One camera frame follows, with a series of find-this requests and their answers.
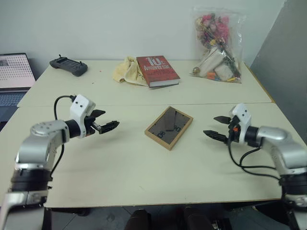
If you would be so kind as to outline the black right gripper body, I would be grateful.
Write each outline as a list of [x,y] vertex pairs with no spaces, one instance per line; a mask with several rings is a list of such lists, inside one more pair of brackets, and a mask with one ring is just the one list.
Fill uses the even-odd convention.
[[232,142],[239,142],[239,118],[237,115],[232,118],[227,117],[226,124],[228,125],[228,138],[226,141],[227,145],[230,145]]

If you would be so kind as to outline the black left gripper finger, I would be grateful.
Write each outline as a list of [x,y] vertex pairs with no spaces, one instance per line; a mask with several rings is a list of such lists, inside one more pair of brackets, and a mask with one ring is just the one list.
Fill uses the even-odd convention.
[[119,121],[111,121],[106,123],[105,125],[101,126],[99,130],[99,134],[104,134],[106,132],[112,131],[119,125]]
[[90,116],[94,117],[94,118],[97,118],[103,114],[105,114],[106,112],[103,111],[103,110],[98,110],[98,109],[95,109],[91,112]]

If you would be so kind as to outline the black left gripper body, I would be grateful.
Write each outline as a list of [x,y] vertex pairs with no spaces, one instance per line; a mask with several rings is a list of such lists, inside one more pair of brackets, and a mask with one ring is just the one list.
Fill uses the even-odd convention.
[[85,136],[90,136],[94,134],[96,131],[101,134],[101,126],[95,123],[97,116],[86,116],[84,119],[84,126],[86,130]]

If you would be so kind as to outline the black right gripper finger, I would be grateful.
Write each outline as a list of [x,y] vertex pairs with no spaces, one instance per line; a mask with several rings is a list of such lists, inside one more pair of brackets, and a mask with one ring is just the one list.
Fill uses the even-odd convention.
[[231,118],[227,117],[227,116],[217,116],[213,118],[214,120],[216,120],[217,122],[220,122],[222,124],[230,124],[231,122]]
[[219,134],[216,131],[213,130],[204,130],[204,134],[214,140],[220,141],[220,142],[227,142],[227,136],[223,134]]

